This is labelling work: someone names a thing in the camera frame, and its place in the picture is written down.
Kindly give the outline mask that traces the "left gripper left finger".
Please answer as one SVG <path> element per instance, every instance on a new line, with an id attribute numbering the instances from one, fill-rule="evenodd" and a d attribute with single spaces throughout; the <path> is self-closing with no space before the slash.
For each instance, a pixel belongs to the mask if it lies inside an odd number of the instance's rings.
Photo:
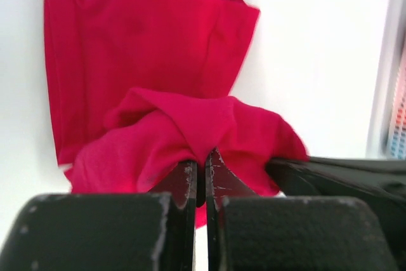
<path id="1" fill-rule="evenodd" d="M 2 270 L 192 270 L 197 165 L 146 194 L 43 194 L 21 209 Z"/>

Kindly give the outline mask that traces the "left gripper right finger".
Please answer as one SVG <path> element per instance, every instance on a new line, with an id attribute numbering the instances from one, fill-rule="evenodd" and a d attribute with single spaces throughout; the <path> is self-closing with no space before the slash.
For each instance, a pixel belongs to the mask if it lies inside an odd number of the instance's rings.
<path id="1" fill-rule="evenodd" d="M 210 270 L 398 269 L 398 217 L 356 197 L 260 197 L 218 150 L 206 160 L 206 208 Z"/>

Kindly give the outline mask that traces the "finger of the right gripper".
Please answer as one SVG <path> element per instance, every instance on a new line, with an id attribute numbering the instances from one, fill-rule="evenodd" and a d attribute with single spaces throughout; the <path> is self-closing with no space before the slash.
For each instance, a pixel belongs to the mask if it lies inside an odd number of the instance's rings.
<path id="1" fill-rule="evenodd" d="M 273 159 L 266 171 L 285 195 L 356 197 L 379 215 L 405 216 L 405 161 Z"/>

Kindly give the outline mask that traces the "white plastic laundry basket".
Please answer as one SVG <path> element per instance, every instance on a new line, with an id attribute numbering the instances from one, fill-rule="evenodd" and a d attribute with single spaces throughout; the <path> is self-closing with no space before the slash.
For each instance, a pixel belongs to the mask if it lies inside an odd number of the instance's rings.
<path id="1" fill-rule="evenodd" d="M 386 155 L 405 160 L 405 59 L 401 61 L 396 80 Z"/>

